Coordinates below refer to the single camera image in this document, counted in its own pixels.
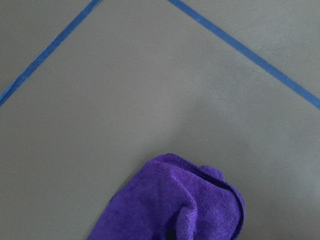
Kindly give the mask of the purple cloth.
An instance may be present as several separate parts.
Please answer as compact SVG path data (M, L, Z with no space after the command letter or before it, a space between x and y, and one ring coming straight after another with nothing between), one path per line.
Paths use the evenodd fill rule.
M109 201L90 240L235 240L245 203L223 173L168 153L145 165Z

